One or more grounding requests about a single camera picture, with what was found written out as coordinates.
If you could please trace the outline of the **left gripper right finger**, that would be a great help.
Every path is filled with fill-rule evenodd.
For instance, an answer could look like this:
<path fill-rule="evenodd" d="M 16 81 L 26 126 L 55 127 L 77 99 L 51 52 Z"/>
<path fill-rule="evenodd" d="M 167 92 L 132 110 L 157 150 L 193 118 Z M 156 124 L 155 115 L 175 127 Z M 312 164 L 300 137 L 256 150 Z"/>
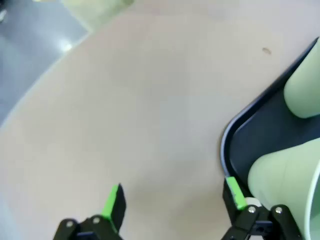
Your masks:
<path fill-rule="evenodd" d="M 270 210 L 248 204 L 235 177 L 224 179 L 222 198 L 231 222 L 223 240 L 248 240 L 260 236 L 264 240 L 301 240 L 303 235 L 290 209 L 283 204 Z"/>

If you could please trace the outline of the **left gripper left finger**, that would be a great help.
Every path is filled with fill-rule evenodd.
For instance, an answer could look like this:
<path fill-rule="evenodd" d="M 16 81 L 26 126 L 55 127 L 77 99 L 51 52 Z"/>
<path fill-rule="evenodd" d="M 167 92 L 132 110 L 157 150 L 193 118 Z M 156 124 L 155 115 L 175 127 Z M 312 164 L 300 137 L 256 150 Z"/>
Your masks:
<path fill-rule="evenodd" d="M 121 240 L 120 228 L 126 211 L 126 199 L 122 185 L 111 188 L 101 214 L 95 214 L 78 222 L 63 219 L 54 234 L 54 240 Z"/>

